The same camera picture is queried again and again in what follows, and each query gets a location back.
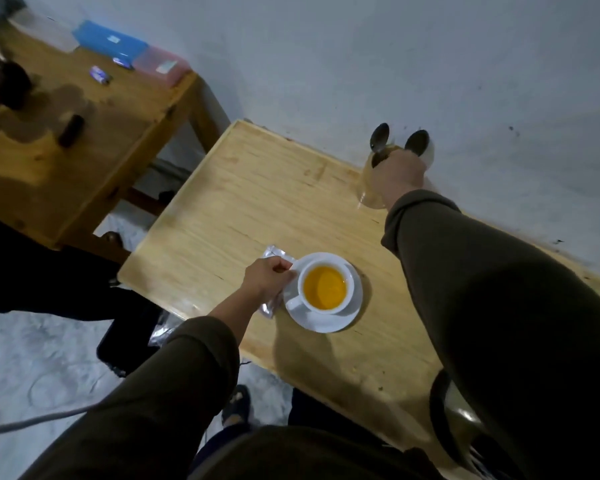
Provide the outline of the black cylindrical object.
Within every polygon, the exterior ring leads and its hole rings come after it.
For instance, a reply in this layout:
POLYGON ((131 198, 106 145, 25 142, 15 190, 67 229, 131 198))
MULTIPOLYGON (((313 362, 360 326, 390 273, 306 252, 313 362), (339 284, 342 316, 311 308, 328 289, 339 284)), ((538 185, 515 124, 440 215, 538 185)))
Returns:
POLYGON ((62 131, 56 137, 58 146, 68 149, 74 145, 80 137, 85 124, 86 120, 82 115, 73 114, 68 120, 67 124, 64 126, 64 129, 62 129, 62 131))

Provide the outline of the orange tea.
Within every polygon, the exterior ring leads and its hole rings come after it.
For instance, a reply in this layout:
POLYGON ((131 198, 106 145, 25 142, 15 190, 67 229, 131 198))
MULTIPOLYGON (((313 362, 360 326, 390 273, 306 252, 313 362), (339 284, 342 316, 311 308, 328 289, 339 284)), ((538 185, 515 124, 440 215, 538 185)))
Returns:
POLYGON ((343 275, 332 266, 314 266, 304 278, 304 297, 312 307, 327 311, 343 304, 347 297, 347 282, 343 275))

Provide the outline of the white tea cup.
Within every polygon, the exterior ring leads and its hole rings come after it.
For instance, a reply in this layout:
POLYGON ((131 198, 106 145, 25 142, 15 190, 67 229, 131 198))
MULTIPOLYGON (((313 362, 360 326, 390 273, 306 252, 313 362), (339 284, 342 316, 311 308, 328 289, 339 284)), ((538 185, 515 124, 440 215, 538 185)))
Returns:
POLYGON ((293 270, 297 272, 296 283, 291 285, 290 292, 292 294, 290 298, 283 299, 287 310, 293 311, 301 306, 304 306, 311 312, 324 315, 335 315, 337 313, 342 312, 346 308, 346 306, 350 304, 353 298, 355 288, 354 276, 352 271, 349 269, 348 264, 348 261, 346 261, 344 258, 331 253, 312 253, 297 260, 296 263, 292 266, 293 270), (309 270, 311 270, 312 267, 320 265, 332 266, 336 268, 343 275, 347 282, 347 297, 345 298, 341 306, 333 310, 322 311, 312 307, 307 303, 302 291, 302 286, 304 283, 306 273, 309 270))

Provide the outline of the person's black sandal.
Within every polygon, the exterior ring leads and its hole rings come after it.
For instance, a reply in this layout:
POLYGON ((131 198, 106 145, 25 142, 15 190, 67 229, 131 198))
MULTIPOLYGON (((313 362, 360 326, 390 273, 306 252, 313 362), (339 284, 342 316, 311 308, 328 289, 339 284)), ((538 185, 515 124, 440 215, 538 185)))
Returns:
POLYGON ((221 423, 224 429, 248 424, 251 414, 251 395, 246 385, 238 384, 221 412, 221 423))

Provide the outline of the wooden side table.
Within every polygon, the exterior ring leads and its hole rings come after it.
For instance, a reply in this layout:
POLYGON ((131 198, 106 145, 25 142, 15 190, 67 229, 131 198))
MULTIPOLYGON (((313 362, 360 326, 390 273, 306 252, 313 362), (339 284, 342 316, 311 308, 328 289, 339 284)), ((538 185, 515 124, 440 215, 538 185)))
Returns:
POLYGON ((189 123, 208 152, 219 131, 189 71, 173 87, 85 48, 64 53, 0 23, 0 49, 33 83, 21 110, 0 107, 0 221, 52 250, 117 263, 129 252, 94 232, 121 201, 159 216, 168 205, 134 188, 189 123))

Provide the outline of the person's olive shirt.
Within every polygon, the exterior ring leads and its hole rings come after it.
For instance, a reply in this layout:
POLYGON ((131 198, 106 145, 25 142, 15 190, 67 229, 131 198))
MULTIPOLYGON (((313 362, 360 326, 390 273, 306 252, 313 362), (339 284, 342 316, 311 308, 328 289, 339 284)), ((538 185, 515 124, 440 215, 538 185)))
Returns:
POLYGON ((359 444, 319 429, 265 426, 194 460, 187 480, 445 480, 423 450, 359 444))

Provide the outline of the clear glass jar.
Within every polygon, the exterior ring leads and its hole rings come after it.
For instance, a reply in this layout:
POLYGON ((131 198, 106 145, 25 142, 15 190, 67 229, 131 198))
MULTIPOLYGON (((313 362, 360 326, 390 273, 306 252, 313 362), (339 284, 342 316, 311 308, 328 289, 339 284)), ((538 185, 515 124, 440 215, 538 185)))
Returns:
MULTIPOLYGON (((432 161, 433 147, 434 147, 434 145, 431 140, 427 151, 422 156, 422 159, 425 162, 427 170, 429 168, 430 162, 432 161)), ((398 147, 396 145, 387 145, 387 149, 404 149, 404 147, 398 147)), ((363 169, 361 177, 360 177, 360 183, 359 183, 359 188, 358 188, 358 199, 359 199, 361 205, 368 207, 370 209, 384 209, 383 202, 381 201, 379 195, 377 193, 375 193, 375 191, 372 189, 372 186, 370 184, 371 170, 372 170, 372 168, 370 166, 370 157, 369 157, 369 159, 363 169)), ((424 176, 424 186, 421 189, 426 189, 426 188, 427 188, 427 179, 424 176)))

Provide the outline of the person's dark trousers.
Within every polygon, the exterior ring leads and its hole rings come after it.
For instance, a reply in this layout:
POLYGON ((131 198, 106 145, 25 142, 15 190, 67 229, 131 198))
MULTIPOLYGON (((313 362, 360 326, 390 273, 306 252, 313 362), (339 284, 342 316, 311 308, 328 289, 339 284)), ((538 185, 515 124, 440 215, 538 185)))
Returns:
MULTIPOLYGON (((330 434, 352 440, 359 444, 373 445, 375 447, 388 447, 371 432, 344 417, 330 407, 315 400, 297 388, 293 389, 291 398, 291 411, 288 416, 288 426, 313 428, 330 434)), ((213 453, 226 446, 231 441, 241 436, 256 431, 255 423, 249 418, 248 424, 235 425, 213 435, 195 455, 189 472, 192 473, 213 453)))

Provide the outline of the black bag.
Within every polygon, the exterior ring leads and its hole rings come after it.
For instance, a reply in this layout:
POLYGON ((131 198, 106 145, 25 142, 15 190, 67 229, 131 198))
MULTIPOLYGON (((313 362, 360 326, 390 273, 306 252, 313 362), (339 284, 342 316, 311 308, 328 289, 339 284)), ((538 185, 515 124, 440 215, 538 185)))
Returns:
POLYGON ((131 290, 113 291, 113 321, 96 356, 119 378, 126 378, 158 350, 149 344, 165 311, 131 290))

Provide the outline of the pink plastic box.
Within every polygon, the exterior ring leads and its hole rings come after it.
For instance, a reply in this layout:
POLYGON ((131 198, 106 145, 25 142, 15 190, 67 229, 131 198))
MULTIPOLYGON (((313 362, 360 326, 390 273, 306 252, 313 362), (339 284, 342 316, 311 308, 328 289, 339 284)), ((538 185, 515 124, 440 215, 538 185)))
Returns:
POLYGON ((189 63, 182 57, 152 45, 133 59, 132 67, 168 88, 176 86, 192 72, 189 63))

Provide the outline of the person's left forearm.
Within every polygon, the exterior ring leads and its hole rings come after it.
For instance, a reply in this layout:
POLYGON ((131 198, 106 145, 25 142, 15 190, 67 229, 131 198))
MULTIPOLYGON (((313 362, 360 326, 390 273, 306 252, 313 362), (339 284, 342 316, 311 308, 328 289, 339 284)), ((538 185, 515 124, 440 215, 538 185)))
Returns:
POLYGON ((238 346, 265 300, 243 286, 64 432, 19 480, 183 480, 237 383, 238 346))

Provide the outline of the blue plastic box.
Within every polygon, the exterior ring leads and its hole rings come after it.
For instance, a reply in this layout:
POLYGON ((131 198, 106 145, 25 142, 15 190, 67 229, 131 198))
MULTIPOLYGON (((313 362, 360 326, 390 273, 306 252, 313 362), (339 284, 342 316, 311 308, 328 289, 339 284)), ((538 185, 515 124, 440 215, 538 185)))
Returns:
POLYGON ((110 59, 119 57, 132 62, 149 46, 145 41, 113 31, 89 20, 81 23, 72 33, 81 47, 105 55, 110 59))

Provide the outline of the person's right hand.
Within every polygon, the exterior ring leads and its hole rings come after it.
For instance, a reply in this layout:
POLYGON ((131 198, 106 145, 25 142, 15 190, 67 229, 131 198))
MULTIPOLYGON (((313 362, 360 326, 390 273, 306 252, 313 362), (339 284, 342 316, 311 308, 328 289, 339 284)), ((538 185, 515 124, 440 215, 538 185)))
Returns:
POLYGON ((405 194, 421 189, 424 186, 424 168, 414 163, 385 161, 372 168, 370 184, 384 204, 390 210, 405 194))

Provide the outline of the person's left hand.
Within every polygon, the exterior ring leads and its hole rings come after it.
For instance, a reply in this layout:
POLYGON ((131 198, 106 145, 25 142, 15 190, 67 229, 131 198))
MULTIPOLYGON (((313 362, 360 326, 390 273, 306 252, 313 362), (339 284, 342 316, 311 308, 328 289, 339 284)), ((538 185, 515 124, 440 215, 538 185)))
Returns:
POLYGON ((269 297, 269 258, 259 258, 246 268, 239 290, 256 307, 273 298, 269 297))

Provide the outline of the silver foil packet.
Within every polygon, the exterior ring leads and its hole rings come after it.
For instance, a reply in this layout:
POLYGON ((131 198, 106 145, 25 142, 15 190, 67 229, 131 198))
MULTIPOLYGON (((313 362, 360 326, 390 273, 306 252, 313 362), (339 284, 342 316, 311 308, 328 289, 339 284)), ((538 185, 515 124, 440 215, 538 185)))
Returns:
MULTIPOLYGON (((273 257, 273 256, 280 257, 283 260, 290 262, 291 264, 295 264, 297 261, 294 257, 292 257, 288 253, 284 252, 283 250, 279 249, 275 245, 270 245, 263 252, 262 258, 269 258, 269 257, 273 257)), ((277 311, 277 309, 280 307, 280 305, 282 303, 282 296, 283 296, 283 291, 281 290, 281 291, 279 291, 279 293, 277 295, 275 295, 274 298, 261 304, 261 306, 258 309, 259 313, 261 313, 267 319, 272 319, 275 311, 277 311)))

